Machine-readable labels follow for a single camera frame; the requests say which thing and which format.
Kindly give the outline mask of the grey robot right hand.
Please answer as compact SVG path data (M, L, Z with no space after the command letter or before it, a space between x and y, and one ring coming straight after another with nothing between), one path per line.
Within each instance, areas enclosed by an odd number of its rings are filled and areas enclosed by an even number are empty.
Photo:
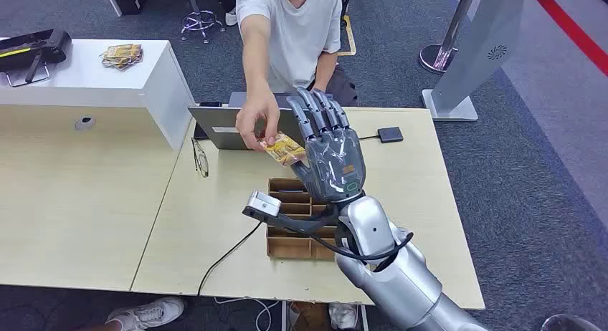
M359 136L344 109L318 89L287 97L304 141L306 163L291 165L311 196L343 203L364 195L366 166Z

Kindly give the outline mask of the person's right hand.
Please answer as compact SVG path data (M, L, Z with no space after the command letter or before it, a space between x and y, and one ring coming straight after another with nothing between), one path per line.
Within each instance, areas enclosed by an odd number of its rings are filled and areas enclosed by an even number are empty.
M273 145L279 119L280 111L275 96L266 87L256 88L247 91L247 99L237 113L235 127L247 148L262 152L264 148L260 136L267 145ZM265 121L265 128L260 134L255 132L258 120Z

